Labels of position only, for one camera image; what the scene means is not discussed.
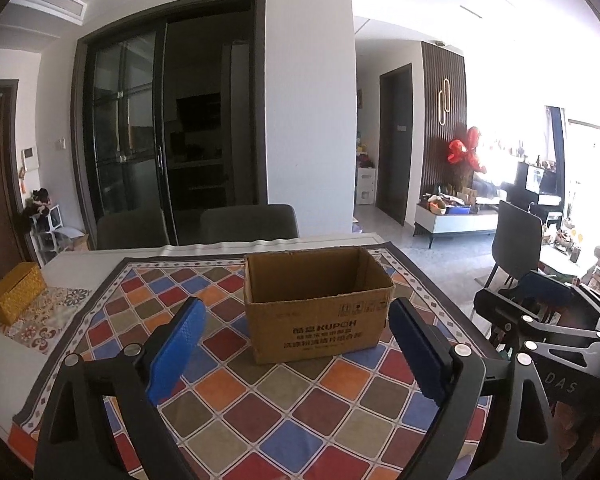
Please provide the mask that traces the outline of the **dark dining chair right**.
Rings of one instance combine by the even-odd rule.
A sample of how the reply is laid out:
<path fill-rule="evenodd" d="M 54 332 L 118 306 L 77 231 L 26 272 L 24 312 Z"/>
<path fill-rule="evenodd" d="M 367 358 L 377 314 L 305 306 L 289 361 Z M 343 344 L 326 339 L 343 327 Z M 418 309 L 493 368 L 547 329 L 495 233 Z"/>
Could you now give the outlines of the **dark dining chair right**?
<path fill-rule="evenodd" d="M 491 285 L 498 269 L 519 281 L 538 268 L 542 245 L 541 219 L 509 202 L 498 205 L 498 225 L 492 243 L 494 266 L 484 288 Z"/>

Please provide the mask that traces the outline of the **dark dining chair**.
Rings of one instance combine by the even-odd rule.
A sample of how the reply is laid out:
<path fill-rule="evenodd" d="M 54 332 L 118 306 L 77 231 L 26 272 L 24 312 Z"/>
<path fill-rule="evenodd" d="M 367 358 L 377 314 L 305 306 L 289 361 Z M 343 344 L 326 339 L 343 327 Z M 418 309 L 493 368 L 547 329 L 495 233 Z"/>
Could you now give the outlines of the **dark dining chair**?
<path fill-rule="evenodd" d="M 519 281 L 538 268 L 542 245 L 541 219 L 509 202 L 498 205 L 498 225 L 492 243 L 494 266 L 484 288 L 491 285 L 498 269 Z"/>
<path fill-rule="evenodd" d="M 200 228 L 207 244 L 292 240 L 299 236 L 294 208 L 286 204 L 208 209 L 200 217 Z"/>
<path fill-rule="evenodd" d="M 162 210 L 138 208 L 107 214 L 97 221 L 98 250 L 162 247 L 169 244 Z"/>

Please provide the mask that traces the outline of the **white tv cabinet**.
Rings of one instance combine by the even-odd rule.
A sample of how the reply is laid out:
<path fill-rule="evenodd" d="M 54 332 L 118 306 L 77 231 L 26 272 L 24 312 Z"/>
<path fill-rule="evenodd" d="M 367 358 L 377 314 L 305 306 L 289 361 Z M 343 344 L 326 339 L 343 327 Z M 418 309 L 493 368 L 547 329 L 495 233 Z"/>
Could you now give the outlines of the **white tv cabinet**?
<path fill-rule="evenodd" d="M 498 211 L 487 209 L 478 212 L 452 214 L 453 208 L 446 208 L 444 214 L 432 211 L 431 203 L 422 202 L 416 206 L 414 235 L 426 236 L 428 247 L 439 237 L 465 234 L 494 233 L 498 225 Z"/>

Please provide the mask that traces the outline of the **patterned floral cloth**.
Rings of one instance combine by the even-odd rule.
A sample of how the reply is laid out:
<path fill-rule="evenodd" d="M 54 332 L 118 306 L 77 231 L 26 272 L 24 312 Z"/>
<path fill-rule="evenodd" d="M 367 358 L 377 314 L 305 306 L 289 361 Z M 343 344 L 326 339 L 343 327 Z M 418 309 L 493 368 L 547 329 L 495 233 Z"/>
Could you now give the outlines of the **patterned floral cloth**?
<path fill-rule="evenodd" d="M 0 323 L 0 333 L 47 356 L 92 293 L 89 289 L 50 287 L 12 325 Z"/>

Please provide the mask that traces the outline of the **red bow decoration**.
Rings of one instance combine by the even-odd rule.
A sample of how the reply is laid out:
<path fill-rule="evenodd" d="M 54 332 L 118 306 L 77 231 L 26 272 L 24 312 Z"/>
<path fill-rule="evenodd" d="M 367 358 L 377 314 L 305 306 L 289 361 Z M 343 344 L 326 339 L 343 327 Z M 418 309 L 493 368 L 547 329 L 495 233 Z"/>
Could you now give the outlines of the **red bow decoration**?
<path fill-rule="evenodd" d="M 484 174 L 486 167 L 480 162 L 477 154 L 479 141 L 480 131 L 477 127 L 470 127 L 467 131 L 466 141 L 454 139 L 449 143 L 446 161 L 450 165 L 467 162 L 472 170 Z"/>

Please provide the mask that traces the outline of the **yellow woven tissue box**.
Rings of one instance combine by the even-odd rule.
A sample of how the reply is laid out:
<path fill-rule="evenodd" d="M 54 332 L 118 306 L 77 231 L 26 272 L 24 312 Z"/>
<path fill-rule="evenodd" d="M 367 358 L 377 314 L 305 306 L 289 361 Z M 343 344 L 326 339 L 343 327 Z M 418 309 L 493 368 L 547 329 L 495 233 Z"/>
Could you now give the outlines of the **yellow woven tissue box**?
<path fill-rule="evenodd" d="M 0 323 L 14 324 L 45 289 L 41 268 L 36 263 L 18 263 L 0 281 Z"/>

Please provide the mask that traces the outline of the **colourful checkered tablecloth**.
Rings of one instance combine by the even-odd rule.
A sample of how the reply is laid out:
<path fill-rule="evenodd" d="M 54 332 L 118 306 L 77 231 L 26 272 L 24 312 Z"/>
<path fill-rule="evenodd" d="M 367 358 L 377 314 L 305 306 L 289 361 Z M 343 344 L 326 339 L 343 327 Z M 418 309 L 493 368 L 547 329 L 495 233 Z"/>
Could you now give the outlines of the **colourful checkered tablecloth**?
<path fill-rule="evenodd" d="M 241 256 L 116 257 L 94 278 L 68 264 L 44 276 L 48 288 L 93 293 L 12 420 L 9 445 L 27 464 L 61 360 L 101 360 L 142 344 L 190 297 L 206 306 L 206 329 L 158 410 L 201 479 L 393 479 L 437 413 L 390 332 L 367 350 L 258 364 Z"/>

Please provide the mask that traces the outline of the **brown cardboard box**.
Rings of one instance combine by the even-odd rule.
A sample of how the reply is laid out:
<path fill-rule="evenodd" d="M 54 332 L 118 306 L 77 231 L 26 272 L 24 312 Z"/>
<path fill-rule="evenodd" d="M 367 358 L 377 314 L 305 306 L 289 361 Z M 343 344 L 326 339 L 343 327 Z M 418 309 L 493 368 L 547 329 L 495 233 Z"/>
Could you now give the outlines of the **brown cardboard box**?
<path fill-rule="evenodd" d="M 245 258 L 244 303 L 254 360 L 277 364 L 378 345 L 394 284 L 363 247 Z"/>

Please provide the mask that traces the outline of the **dark dining chair left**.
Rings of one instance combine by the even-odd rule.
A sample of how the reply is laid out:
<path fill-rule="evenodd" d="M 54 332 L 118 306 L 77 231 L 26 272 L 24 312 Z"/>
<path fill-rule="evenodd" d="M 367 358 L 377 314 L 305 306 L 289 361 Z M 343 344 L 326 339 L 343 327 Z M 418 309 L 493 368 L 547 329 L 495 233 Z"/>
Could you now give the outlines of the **dark dining chair left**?
<path fill-rule="evenodd" d="M 138 208 L 107 214 L 97 221 L 98 250 L 162 247 L 169 244 L 162 210 Z"/>

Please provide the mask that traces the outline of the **dark dining chair middle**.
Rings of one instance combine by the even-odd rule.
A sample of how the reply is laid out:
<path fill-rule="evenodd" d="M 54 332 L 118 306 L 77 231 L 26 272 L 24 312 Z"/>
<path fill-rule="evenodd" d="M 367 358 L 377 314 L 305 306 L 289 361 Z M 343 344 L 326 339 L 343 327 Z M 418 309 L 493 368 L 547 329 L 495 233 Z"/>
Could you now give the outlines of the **dark dining chair middle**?
<path fill-rule="evenodd" d="M 299 236 L 294 208 L 286 204 L 208 209 L 200 217 L 200 228 L 207 244 L 292 240 Z"/>

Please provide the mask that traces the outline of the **black glass sliding door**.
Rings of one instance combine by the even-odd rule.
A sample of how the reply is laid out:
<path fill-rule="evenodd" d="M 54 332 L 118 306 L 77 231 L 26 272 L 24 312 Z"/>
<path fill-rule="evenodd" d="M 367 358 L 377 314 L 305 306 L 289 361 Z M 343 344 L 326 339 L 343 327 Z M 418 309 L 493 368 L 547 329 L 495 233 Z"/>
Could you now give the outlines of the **black glass sliding door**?
<path fill-rule="evenodd" d="M 79 39 L 71 140 L 98 248 L 125 222 L 187 245 L 215 208 L 268 199 L 266 0 L 178 0 Z"/>

